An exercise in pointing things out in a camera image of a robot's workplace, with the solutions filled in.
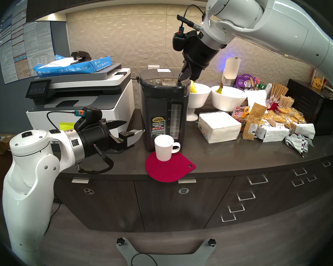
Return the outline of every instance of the backsplash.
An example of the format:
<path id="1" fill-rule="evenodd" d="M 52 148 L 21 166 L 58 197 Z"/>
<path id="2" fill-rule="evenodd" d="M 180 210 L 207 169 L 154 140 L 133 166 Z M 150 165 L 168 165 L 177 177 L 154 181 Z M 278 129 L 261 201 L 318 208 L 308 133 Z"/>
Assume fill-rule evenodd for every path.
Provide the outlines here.
<path id="1" fill-rule="evenodd" d="M 172 38 L 184 15 L 185 5 L 135 4 L 91 8 L 67 14 L 68 32 L 72 50 L 89 52 L 93 59 L 111 56 L 131 69 L 135 78 L 148 65 L 180 69 L 181 51 L 174 51 Z M 186 18 L 201 24 L 201 12 L 190 7 Z M 185 25 L 185 33 L 192 28 Z M 249 73 L 260 82 L 287 85 L 289 78 L 311 81 L 313 67 L 295 60 L 280 57 L 257 45 L 234 38 L 201 72 L 196 81 L 208 86 L 218 85 L 229 57 L 241 58 L 239 74 Z M 135 107 L 141 106 L 139 88 L 133 80 Z M 210 96 L 204 108 L 212 108 Z"/>

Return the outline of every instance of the red trivet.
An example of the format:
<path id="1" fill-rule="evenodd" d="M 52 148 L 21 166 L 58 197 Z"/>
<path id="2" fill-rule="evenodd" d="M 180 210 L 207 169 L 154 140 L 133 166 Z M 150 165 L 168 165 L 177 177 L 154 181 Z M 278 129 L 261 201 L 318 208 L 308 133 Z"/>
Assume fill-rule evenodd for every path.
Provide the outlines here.
<path id="1" fill-rule="evenodd" d="M 191 172 L 196 166 L 181 153 L 173 153 L 168 161 L 157 159 L 153 152 L 146 159 L 146 171 L 149 176 L 160 182 L 174 182 Z"/>

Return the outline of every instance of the dark countertop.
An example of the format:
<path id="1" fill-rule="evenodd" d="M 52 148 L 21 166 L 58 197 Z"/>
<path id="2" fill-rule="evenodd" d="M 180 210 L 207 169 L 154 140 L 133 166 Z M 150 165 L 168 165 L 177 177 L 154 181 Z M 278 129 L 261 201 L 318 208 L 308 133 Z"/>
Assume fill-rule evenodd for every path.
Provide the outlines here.
<path id="1" fill-rule="evenodd" d="M 132 120 L 128 129 L 142 129 L 140 109 L 135 109 Z M 199 131 L 197 123 L 187 122 L 181 153 L 196 165 L 196 169 L 185 177 L 207 178 L 277 171 L 285 166 L 290 168 L 303 165 L 306 161 L 324 161 L 326 157 L 333 155 L 333 134 L 315 136 L 312 143 L 314 147 L 309 147 L 309 152 L 304 153 L 304 158 L 284 141 L 262 143 L 256 138 L 253 141 L 244 140 L 242 133 L 236 140 L 209 144 Z M 149 154 L 145 148 L 143 134 L 134 147 L 120 154 L 110 154 L 109 157 L 115 163 L 114 167 L 106 174 L 94 175 L 94 178 L 149 179 L 144 167 Z M 106 168 L 106 164 L 98 155 L 84 159 L 81 166 L 86 170 Z M 64 170 L 59 177 L 91 178 L 91 175 L 80 174 L 75 167 L 71 167 Z"/>

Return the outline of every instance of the white bowl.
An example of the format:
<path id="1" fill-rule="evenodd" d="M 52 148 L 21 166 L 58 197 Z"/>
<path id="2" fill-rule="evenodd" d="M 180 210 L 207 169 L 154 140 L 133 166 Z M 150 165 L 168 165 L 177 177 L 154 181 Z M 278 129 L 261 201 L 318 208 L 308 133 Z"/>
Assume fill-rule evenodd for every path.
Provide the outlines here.
<path id="1" fill-rule="evenodd" d="M 206 100 L 208 95 L 211 92 L 211 88 L 199 84 L 199 83 L 194 83 L 196 92 L 197 93 L 191 93 L 189 94 L 189 103 L 187 105 L 187 114 L 186 114 L 186 121 L 196 121 L 198 119 L 197 115 L 195 114 L 195 109 L 202 107 Z"/>
<path id="2" fill-rule="evenodd" d="M 212 105 L 219 110 L 233 111 L 234 107 L 239 107 L 247 98 L 245 92 L 240 89 L 224 86 L 222 94 L 219 94 L 215 92 L 218 88 L 219 85 L 212 87 L 211 95 Z"/>

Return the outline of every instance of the mug handle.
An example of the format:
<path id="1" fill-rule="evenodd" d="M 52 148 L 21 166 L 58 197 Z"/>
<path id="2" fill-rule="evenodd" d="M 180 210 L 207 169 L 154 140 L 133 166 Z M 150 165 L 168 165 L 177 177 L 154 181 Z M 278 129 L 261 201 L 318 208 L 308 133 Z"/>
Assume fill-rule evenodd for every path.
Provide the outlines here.
<path id="1" fill-rule="evenodd" d="M 178 142 L 174 142 L 173 146 L 178 146 L 179 148 L 172 150 L 171 153 L 177 153 L 180 150 L 180 144 Z"/>

